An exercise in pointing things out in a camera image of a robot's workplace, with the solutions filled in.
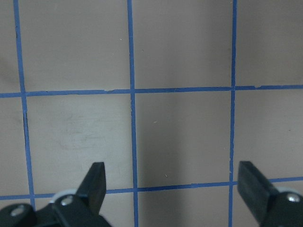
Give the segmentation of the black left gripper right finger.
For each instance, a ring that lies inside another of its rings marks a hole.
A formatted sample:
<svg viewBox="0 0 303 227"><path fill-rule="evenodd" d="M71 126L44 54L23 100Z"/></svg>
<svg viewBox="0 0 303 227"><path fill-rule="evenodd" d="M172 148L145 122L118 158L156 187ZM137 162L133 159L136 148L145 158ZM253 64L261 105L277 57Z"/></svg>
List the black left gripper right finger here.
<svg viewBox="0 0 303 227"><path fill-rule="evenodd" d="M275 187L250 161L240 161L237 190L260 227L301 227L303 195Z"/></svg>

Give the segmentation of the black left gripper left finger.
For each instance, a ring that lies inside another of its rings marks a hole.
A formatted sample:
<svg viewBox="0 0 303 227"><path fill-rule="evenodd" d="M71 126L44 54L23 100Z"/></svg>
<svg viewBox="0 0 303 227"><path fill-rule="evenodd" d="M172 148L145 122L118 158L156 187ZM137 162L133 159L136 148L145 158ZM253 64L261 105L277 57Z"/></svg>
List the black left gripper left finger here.
<svg viewBox="0 0 303 227"><path fill-rule="evenodd" d="M54 215L62 227L109 227L99 215L106 194L103 162L95 162L75 193L62 195L52 204Z"/></svg>

